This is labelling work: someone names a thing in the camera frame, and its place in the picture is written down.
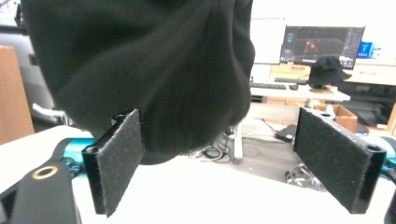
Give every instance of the monitor screen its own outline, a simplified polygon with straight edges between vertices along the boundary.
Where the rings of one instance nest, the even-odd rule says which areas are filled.
[[[335,56],[344,69],[353,69],[365,27],[286,26],[281,63],[311,65]]]

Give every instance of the desk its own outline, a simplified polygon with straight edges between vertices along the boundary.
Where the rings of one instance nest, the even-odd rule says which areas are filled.
[[[266,83],[275,83],[273,78],[267,79]],[[288,86],[291,83],[280,83]],[[349,101],[350,96],[338,91],[335,87],[331,88],[329,93],[317,93],[311,91],[309,85],[299,85],[297,91],[287,90],[272,90],[263,88],[250,88],[251,95],[262,97],[285,97],[285,98],[305,98],[306,106],[310,106],[311,100],[325,100],[342,102]],[[266,118],[266,119],[284,119],[297,120],[300,107],[297,105],[269,105],[252,103],[251,108],[247,113],[249,118]]]
[[[89,137],[58,126],[0,146],[0,190],[46,161],[66,137]],[[73,180],[82,223],[383,223],[395,190],[380,179],[365,215],[350,215],[329,193],[301,189],[186,157],[139,166],[113,216],[94,213],[88,180]]]
[[[292,83],[277,82],[277,84],[284,84],[288,87],[288,85]],[[295,98],[306,98],[312,100],[327,100],[327,101],[339,101],[339,102],[350,100],[350,96],[338,91],[336,88],[332,88],[331,91],[333,92],[333,94],[313,92],[311,91],[311,87],[309,87],[309,85],[299,85],[297,91],[292,91],[289,88],[287,88],[286,90],[250,88],[250,93],[252,95],[259,95],[259,96],[274,96],[274,97],[288,97],[288,98],[295,97]]]

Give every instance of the floor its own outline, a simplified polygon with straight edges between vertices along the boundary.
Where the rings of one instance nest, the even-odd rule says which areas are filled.
[[[42,132],[55,126],[39,119],[33,120],[35,133]],[[286,172],[301,163],[298,156],[292,151],[291,143],[274,138],[273,129],[282,129],[284,126],[260,122],[259,120],[246,121],[242,129],[243,159],[233,160],[233,136],[221,135],[216,147],[228,148],[229,156],[222,160],[212,161],[202,155],[201,148],[197,148],[181,156],[188,156],[202,162],[213,163],[239,172],[258,175],[275,181],[286,183]]]

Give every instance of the black hat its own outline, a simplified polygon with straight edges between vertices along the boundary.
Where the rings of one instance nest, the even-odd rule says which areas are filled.
[[[95,137],[113,116],[140,109],[143,164],[205,146],[246,115],[251,6],[252,0],[22,0],[57,107]]]
[[[336,57],[323,57],[311,66],[311,72],[307,84],[320,86],[342,82],[352,77],[343,71],[343,67]]]

